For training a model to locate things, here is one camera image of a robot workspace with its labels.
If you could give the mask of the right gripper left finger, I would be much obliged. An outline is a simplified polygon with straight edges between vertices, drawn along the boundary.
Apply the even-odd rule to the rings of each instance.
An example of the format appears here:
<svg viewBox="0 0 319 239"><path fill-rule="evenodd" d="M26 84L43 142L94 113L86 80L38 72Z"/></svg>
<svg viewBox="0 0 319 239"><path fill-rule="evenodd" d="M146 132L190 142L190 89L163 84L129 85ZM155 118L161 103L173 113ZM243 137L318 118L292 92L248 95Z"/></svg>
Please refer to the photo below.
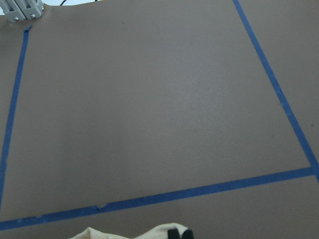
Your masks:
<svg viewBox="0 0 319 239"><path fill-rule="evenodd" d="M170 229L167 231L168 239L179 239L179 231L178 229Z"/></svg>

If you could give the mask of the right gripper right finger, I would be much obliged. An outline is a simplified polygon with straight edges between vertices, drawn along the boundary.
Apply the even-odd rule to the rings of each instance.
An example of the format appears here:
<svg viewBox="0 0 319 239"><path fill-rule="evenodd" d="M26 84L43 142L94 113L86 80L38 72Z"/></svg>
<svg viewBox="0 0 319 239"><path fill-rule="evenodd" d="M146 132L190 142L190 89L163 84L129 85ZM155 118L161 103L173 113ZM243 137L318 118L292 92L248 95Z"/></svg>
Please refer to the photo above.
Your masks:
<svg viewBox="0 0 319 239"><path fill-rule="evenodd" d="M181 239L194 239L192 230L185 230L181 235Z"/></svg>

